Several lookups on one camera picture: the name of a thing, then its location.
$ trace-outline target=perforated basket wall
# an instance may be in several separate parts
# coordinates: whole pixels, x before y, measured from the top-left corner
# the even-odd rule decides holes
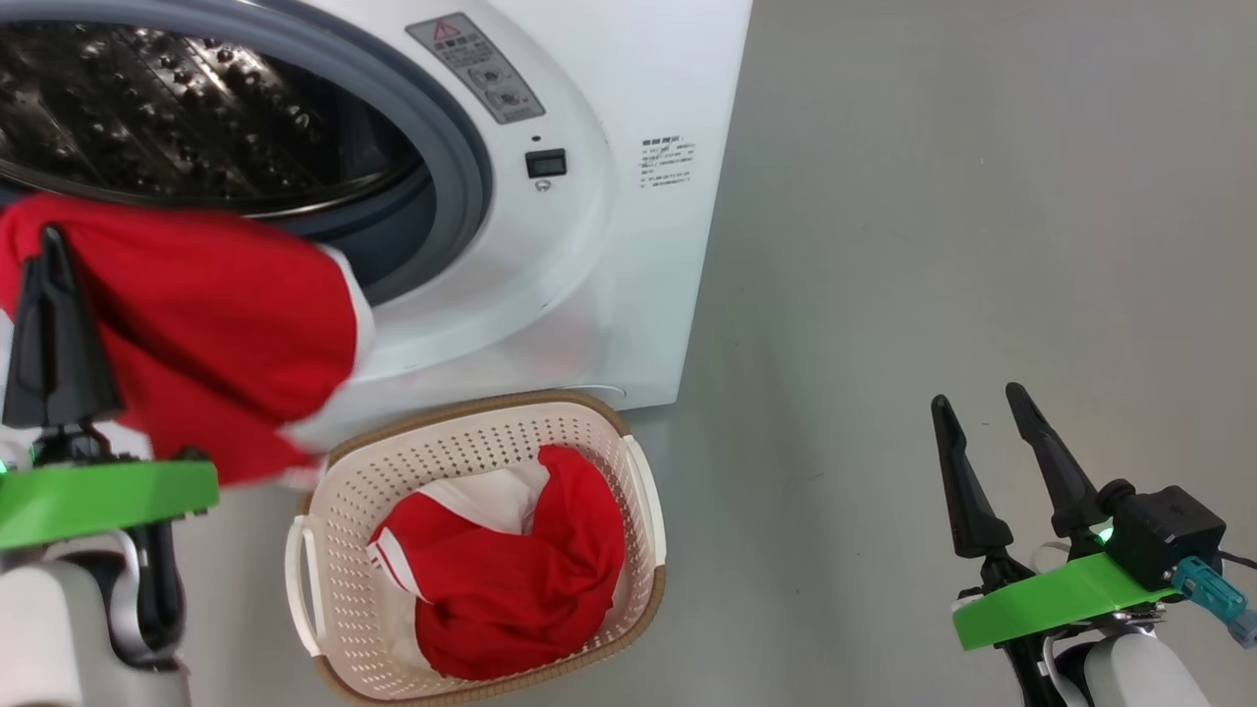
[[[623,512],[627,591],[602,629],[576,655],[493,682],[445,678],[400,660],[391,644],[407,628],[400,615],[406,605],[385,595],[392,590],[365,550],[371,532],[420,486],[534,458],[544,444],[579,450],[603,473]],[[626,648],[662,600],[665,543],[654,479],[627,426],[593,398],[546,392],[473,403],[354,439],[333,450],[328,463],[299,522],[314,623],[322,624],[314,640],[321,654],[312,654],[328,684],[349,702],[454,704],[543,682]]]

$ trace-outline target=brown basket rim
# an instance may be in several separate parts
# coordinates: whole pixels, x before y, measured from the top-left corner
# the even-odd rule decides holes
[[[363,447],[382,442],[385,439],[412,431],[420,428],[445,423],[449,420],[455,420],[459,418],[466,418],[470,415],[478,415],[480,413],[491,413],[495,410],[504,410],[508,408],[520,408],[524,405],[538,405],[546,403],[572,403],[576,405],[583,405],[591,410],[598,413],[611,424],[612,428],[620,437],[627,437],[631,434],[628,425],[622,418],[606,403],[593,398],[592,395],[578,392],[574,390],[548,390],[538,392],[520,392],[515,395],[503,395],[500,398],[488,398],[484,400],[474,400],[470,403],[463,403],[459,405],[453,405],[449,408],[442,408],[440,410],[434,410],[431,413],[425,413],[407,420],[388,425],[376,431],[361,434],[354,437],[342,444],[338,444],[327,455],[327,467],[331,468],[346,455]],[[310,509],[310,503],[314,501],[314,493],[307,494],[299,508],[299,513],[308,515]],[[588,653],[582,653],[573,658],[553,663],[544,668],[514,676],[499,682],[491,682],[489,684],[471,684],[463,689],[455,689],[451,692],[442,692],[440,694],[431,694],[427,697],[417,697],[415,699],[376,699],[373,697],[367,697],[361,692],[353,689],[341,676],[336,673],[332,668],[331,660],[326,655],[318,655],[314,658],[314,667],[318,669],[319,676],[322,676],[323,682],[327,683],[332,692],[337,693],[342,699],[349,704],[357,704],[361,707],[372,707],[380,704],[387,704],[392,707],[446,707],[451,704],[465,704],[468,702],[479,702],[481,699],[489,699],[490,697],[497,697],[505,694],[508,692],[514,692],[517,689],[523,689],[525,687],[532,687],[541,684],[547,681],[552,681],[557,677],[562,677],[581,668],[586,668],[595,663],[606,660],[612,655],[627,649],[632,645],[640,637],[650,628],[651,621],[655,620],[655,615],[659,613],[659,606],[664,601],[664,589],[667,584],[667,567],[660,565],[655,567],[654,582],[650,590],[650,599],[646,601],[646,610],[642,611],[641,618],[637,623],[632,625],[622,637],[611,642],[607,645],[590,650]]]

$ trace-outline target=washing machine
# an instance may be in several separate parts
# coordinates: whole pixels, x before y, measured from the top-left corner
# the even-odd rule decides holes
[[[377,342],[313,448],[524,390],[670,403],[749,11],[0,0],[0,208],[228,209],[342,250]]]

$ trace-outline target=laundry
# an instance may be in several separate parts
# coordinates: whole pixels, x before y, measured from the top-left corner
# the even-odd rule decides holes
[[[429,483],[371,537],[381,574],[417,599],[419,648],[442,674],[494,679],[566,658],[612,606],[625,530],[606,479],[573,449],[537,459]]]
[[[72,245],[126,413],[157,459],[210,455],[220,483],[313,463],[279,433],[370,351],[370,306],[343,257],[243,218],[33,196],[0,216],[0,307],[55,224]]]

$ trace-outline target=basket handle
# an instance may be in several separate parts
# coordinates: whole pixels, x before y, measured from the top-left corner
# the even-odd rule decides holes
[[[309,572],[310,599],[314,603],[314,620],[310,621],[309,608],[305,606],[305,593],[302,590],[302,550],[305,551],[305,569]],[[318,565],[314,562],[314,531],[305,527],[305,516],[293,518],[288,528],[288,545],[284,548],[284,579],[288,584],[288,610],[293,614],[297,635],[310,658],[323,654],[319,644],[327,637],[323,619],[323,587],[319,584]]]
[[[667,561],[667,535],[664,532],[664,508],[659,504],[659,489],[655,488],[655,474],[650,472],[646,453],[634,435],[623,438],[628,447],[628,460],[637,472],[634,478],[641,481],[640,496],[646,504],[646,521],[650,523],[650,543],[655,548],[655,566],[661,567]]]

